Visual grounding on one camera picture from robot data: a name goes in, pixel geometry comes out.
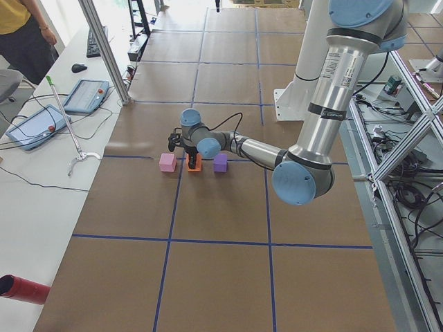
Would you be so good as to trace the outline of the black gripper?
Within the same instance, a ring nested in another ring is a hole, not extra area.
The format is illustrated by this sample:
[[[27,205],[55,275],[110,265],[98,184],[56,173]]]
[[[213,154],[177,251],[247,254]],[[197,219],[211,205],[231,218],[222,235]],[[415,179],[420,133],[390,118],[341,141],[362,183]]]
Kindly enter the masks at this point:
[[[186,154],[186,164],[188,168],[195,169],[196,168],[196,159],[198,150],[194,146],[185,145],[184,146]]]

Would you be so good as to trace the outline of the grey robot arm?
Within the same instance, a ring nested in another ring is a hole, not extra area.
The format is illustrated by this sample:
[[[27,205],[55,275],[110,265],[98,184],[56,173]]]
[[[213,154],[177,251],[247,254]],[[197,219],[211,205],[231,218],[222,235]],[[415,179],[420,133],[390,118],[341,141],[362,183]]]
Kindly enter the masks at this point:
[[[287,149],[215,131],[195,109],[182,112],[180,129],[169,137],[169,149],[181,147],[190,165],[197,157],[214,158],[230,151],[272,171],[275,193],[285,203],[304,205],[326,194],[334,184],[329,153],[346,118],[367,58],[404,45],[407,1],[314,1],[293,81],[284,94],[302,95],[306,110],[296,143]]]

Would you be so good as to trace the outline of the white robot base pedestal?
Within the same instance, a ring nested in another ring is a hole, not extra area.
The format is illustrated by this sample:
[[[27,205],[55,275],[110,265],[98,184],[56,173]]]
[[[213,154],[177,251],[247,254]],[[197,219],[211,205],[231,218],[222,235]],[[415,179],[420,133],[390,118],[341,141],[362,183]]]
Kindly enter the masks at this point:
[[[307,114],[328,50],[326,34],[332,27],[328,8],[328,1],[311,3],[293,80],[285,89],[274,91],[278,121],[299,121]]]

